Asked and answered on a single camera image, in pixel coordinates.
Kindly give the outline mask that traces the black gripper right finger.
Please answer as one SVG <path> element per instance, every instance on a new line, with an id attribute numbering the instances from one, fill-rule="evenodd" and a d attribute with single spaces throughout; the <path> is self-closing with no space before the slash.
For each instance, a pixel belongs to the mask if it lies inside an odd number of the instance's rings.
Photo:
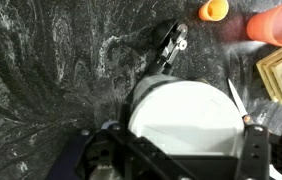
<path id="1" fill-rule="evenodd" d="M 235 180 L 269 180 L 270 156 L 268 130 L 260 125 L 246 126 Z"/>

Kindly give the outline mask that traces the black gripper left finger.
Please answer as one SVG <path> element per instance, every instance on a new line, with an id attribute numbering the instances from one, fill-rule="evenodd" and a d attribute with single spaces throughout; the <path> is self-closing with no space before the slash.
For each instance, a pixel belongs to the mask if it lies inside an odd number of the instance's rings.
<path id="1" fill-rule="evenodd" d="M 118 122 L 87 136 L 75 168 L 88 180 L 98 166 L 112 166 L 125 180 L 181 180 L 188 172 L 145 137 L 127 129 L 131 106 L 124 104 Z"/>

